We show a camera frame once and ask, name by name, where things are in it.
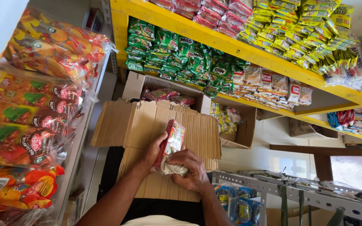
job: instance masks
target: forearm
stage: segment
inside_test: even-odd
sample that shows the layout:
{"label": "forearm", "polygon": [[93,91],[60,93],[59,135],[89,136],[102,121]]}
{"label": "forearm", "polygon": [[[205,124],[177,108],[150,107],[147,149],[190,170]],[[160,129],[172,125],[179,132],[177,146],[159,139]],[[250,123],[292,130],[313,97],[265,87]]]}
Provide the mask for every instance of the forearm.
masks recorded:
{"label": "forearm", "polygon": [[231,222],[222,205],[217,199],[212,184],[209,182],[204,185],[200,193],[204,209],[204,218],[206,226],[231,226]]}
{"label": "forearm", "polygon": [[120,225],[148,171],[137,163],[76,224]]}

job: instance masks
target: white shirt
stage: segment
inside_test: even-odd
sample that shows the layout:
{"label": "white shirt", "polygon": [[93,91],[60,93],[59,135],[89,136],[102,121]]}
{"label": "white shirt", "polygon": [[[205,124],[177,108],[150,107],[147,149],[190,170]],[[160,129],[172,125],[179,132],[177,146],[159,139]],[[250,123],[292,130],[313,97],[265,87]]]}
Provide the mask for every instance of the white shirt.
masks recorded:
{"label": "white shirt", "polygon": [[124,226],[198,226],[169,216],[152,215],[127,221]]}

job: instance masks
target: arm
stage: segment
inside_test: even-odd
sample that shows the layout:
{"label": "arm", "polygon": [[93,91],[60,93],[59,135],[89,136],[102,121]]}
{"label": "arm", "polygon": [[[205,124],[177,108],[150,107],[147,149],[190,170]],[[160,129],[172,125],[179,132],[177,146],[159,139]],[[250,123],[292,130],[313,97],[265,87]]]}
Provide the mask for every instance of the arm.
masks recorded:
{"label": "arm", "polygon": [[167,138],[167,132],[154,139],[146,149],[142,160],[136,162],[76,224],[120,225],[137,193],[140,184],[149,175],[157,158],[160,143]]}
{"label": "arm", "polygon": [[173,174],[171,179],[174,183],[187,190],[199,193],[204,209],[205,225],[231,226],[230,219],[220,204],[213,185],[209,182],[205,166],[197,156],[186,149],[174,153],[167,160],[167,163],[184,165],[189,168],[190,172],[187,176],[182,177],[178,174]]}

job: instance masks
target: hand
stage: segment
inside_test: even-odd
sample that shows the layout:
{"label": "hand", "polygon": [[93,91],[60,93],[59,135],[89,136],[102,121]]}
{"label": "hand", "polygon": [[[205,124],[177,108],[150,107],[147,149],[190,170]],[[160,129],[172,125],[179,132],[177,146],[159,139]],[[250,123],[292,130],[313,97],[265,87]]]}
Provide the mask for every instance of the hand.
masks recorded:
{"label": "hand", "polygon": [[195,191],[201,194],[207,188],[213,189],[206,174],[203,162],[189,149],[175,152],[168,158],[167,163],[188,167],[189,173],[185,177],[182,177],[179,174],[171,175],[173,182],[179,186],[182,186],[189,191]]}
{"label": "hand", "polygon": [[149,146],[145,149],[145,155],[141,160],[141,163],[143,165],[144,171],[147,172],[146,175],[149,174],[150,169],[153,167],[153,164],[156,161],[156,158],[160,151],[161,142],[163,142],[166,138],[167,132],[160,134],[154,140],[152,140]]}

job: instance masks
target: wooden beam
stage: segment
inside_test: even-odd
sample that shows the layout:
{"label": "wooden beam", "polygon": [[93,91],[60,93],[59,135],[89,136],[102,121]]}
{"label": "wooden beam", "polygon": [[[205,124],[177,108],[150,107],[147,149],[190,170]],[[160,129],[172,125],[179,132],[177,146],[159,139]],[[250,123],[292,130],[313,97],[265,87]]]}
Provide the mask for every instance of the wooden beam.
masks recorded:
{"label": "wooden beam", "polygon": [[315,154],[314,160],[319,181],[333,181],[331,157]]}
{"label": "wooden beam", "polygon": [[298,152],[307,154],[320,154],[325,156],[362,156],[362,148],[326,148],[310,146],[291,146],[271,144],[270,150],[285,152]]}

